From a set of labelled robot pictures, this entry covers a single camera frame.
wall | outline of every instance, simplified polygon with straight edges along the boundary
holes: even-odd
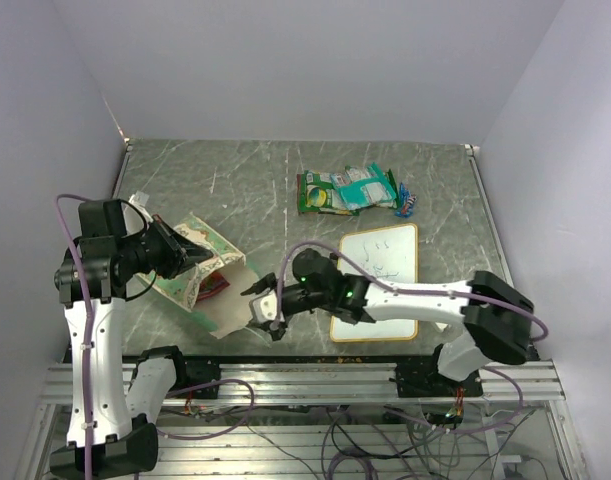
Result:
[[[611,0],[567,0],[481,148],[514,279],[611,478]]]
[[[127,136],[480,144],[562,0],[55,0]]]
[[[123,148],[53,4],[0,0],[0,479],[12,478],[47,366],[67,342],[52,198],[107,195]]]

gray wall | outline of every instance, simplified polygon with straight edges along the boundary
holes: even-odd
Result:
[[[611,0],[567,0],[481,149],[516,283],[611,479]]]
[[[53,4],[0,0],[0,479],[12,477],[47,366],[66,346],[52,198],[108,194],[122,148]]]
[[[562,0],[55,0],[127,136],[480,144]]]

whiteboard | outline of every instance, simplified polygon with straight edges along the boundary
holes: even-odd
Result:
[[[416,283],[418,276],[418,228],[413,223],[350,233],[341,239],[340,251],[376,278]],[[342,273],[358,273],[344,260]],[[418,322],[386,320],[356,325],[332,317],[330,337],[334,342],[411,340]]]

blue candy wrapper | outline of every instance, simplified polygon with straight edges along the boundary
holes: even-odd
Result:
[[[409,190],[403,182],[399,186],[399,198],[401,199],[401,208],[394,212],[394,215],[401,218],[409,218],[414,213],[414,205],[416,204],[416,195],[409,193]]]

gray marble tabletop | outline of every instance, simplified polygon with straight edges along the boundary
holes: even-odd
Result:
[[[371,162],[391,168],[418,195],[409,220],[381,208],[358,217],[298,215],[297,173]],[[132,140],[119,196],[129,198],[138,190],[150,195],[148,210],[170,225],[196,213],[263,274],[276,271],[286,249],[303,239],[338,245],[346,233],[413,222],[420,234],[419,281],[460,280],[475,270],[502,276],[476,177],[460,145]],[[150,292],[128,304],[123,348],[126,355],[170,344],[197,355],[430,354],[458,335],[420,323],[410,341],[334,343],[329,327],[329,316],[317,312],[295,317],[280,342],[247,329],[216,340],[180,308]]]

